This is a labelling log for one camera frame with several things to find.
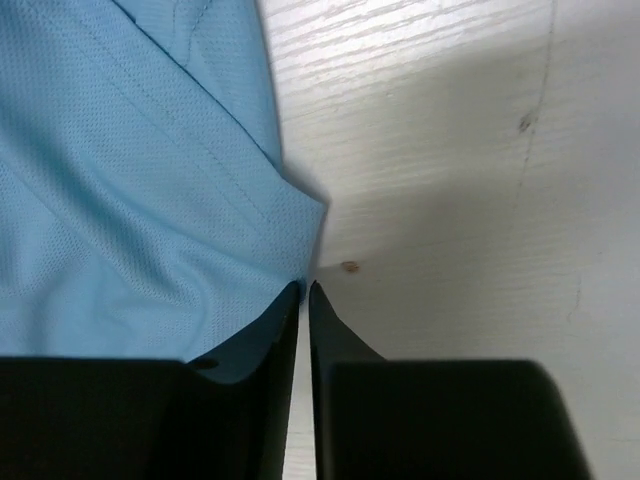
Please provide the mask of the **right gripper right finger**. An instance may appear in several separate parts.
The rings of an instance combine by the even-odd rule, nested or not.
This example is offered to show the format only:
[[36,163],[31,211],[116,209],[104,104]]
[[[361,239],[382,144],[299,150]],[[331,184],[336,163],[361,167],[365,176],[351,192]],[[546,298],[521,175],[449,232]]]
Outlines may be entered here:
[[309,291],[321,479],[587,479],[561,393],[529,360],[388,360]]

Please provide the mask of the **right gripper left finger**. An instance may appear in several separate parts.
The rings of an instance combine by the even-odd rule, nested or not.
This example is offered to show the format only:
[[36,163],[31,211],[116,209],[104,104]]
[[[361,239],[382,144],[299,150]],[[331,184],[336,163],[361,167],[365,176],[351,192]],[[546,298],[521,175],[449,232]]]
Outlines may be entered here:
[[278,479],[300,288],[200,357],[1,361],[5,479]]

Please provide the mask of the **light blue shorts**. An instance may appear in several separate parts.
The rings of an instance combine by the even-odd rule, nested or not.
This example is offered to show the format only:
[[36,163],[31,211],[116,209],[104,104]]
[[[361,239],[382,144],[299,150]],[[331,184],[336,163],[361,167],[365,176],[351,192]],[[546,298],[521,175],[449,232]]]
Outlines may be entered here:
[[1,351],[191,360],[304,282],[252,1],[1,5]]

